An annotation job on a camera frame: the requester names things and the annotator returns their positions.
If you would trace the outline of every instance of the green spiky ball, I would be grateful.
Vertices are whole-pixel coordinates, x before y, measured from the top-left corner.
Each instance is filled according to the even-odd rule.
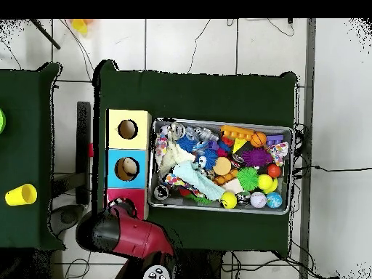
[[[255,168],[243,168],[238,172],[237,178],[245,191],[252,191],[259,186],[259,176]]]

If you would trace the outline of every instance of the yellow cup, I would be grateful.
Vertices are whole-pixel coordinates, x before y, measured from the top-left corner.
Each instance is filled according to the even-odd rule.
[[[34,203],[37,197],[36,188],[31,184],[24,184],[7,192],[5,194],[5,202],[9,206],[22,206]]]

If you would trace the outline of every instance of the green toy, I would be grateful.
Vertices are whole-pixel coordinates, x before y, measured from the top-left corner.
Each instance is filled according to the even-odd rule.
[[[3,110],[0,109],[0,134],[3,132],[5,128],[5,114]]]

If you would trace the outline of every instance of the green object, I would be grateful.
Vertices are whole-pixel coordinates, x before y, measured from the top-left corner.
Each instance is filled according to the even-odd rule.
[[[244,190],[251,191],[259,185],[259,176],[255,168],[243,168],[238,172],[236,177]]]
[[[0,134],[5,129],[5,114],[3,110],[0,109]]]
[[[185,196],[186,198],[189,198],[189,199],[193,199],[195,200],[196,202],[200,202],[202,204],[211,204],[213,201],[212,200],[209,200],[207,198],[203,198],[203,197],[196,197],[195,195],[193,195],[192,193],[189,194],[189,195],[186,195]]]
[[[105,183],[108,108],[147,110],[153,118],[293,126],[293,73],[272,77],[118,71],[110,60],[102,61],[94,73],[98,84],[94,89],[94,142],[98,138],[99,151],[94,157],[98,160],[98,166],[94,165],[98,168],[98,187],[93,180],[93,188],[98,188],[97,192],[103,191]],[[103,194],[98,193],[97,203],[92,200],[92,206],[101,207],[102,198]],[[277,251],[282,256],[288,253],[289,213],[150,208],[147,220],[163,226],[171,240],[184,248]]]
[[[7,128],[0,135],[0,247],[64,249],[48,229],[51,206],[51,88],[60,65],[38,71],[0,70],[0,106]],[[5,194],[25,183],[35,203],[8,206]]]

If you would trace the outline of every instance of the blue box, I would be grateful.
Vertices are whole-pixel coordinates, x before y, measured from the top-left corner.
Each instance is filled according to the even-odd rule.
[[[123,181],[116,176],[115,165],[121,158],[133,158],[139,164],[138,175],[130,180]],[[108,150],[108,188],[146,188],[147,176],[146,150]]]

